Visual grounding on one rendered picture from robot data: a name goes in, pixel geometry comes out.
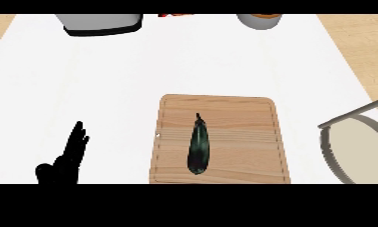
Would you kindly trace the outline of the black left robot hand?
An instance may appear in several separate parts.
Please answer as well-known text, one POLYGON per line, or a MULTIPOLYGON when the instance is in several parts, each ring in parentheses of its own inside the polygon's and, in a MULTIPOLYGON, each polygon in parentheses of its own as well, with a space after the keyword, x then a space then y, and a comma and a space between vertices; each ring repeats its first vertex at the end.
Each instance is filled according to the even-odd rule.
POLYGON ((89 140, 83 122, 78 121, 68 137, 62 155, 52 164, 42 163, 36 167, 36 177, 40 184, 73 185, 78 183, 80 166, 89 140))

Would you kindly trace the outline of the wooden cutting board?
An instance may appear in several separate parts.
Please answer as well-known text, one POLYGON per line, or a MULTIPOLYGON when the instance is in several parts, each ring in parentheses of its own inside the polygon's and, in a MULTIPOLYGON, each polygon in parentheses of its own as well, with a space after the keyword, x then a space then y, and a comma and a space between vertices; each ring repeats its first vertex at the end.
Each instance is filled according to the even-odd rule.
POLYGON ((275 103, 265 97, 167 94, 160 101, 149 181, 288 184, 290 171, 275 103), (207 124, 210 162, 188 169, 195 120, 207 124))

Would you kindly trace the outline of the dark green cucumber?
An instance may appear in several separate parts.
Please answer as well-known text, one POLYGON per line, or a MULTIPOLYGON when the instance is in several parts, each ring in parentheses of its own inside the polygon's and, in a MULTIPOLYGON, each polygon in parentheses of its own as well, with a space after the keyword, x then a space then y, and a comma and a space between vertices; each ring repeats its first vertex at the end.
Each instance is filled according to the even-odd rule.
POLYGON ((208 167, 208 161, 210 139, 207 132, 207 124, 201 115, 197 115, 188 154, 188 169, 195 175, 200 175, 205 172, 208 167))

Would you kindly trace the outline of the grey appliance with black base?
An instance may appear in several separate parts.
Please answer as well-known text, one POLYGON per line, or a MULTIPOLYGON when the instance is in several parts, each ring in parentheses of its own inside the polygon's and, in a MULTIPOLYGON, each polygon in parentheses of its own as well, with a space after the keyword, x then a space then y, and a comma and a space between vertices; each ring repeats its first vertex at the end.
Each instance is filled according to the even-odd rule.
POLYGON ((142 28, 142 14, 58 14, 70 36, 108 36, 136 32, 142 28))

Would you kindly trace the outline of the grey cylindrical container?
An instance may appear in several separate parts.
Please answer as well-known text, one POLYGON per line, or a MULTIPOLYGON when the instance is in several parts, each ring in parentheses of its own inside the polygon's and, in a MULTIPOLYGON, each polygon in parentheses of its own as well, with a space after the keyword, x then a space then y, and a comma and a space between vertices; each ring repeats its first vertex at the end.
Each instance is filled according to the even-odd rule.
POLYGON ((281 14, 238 14, 241 23, 256 30, 272 29, 278 25, 281 18, 281 14))

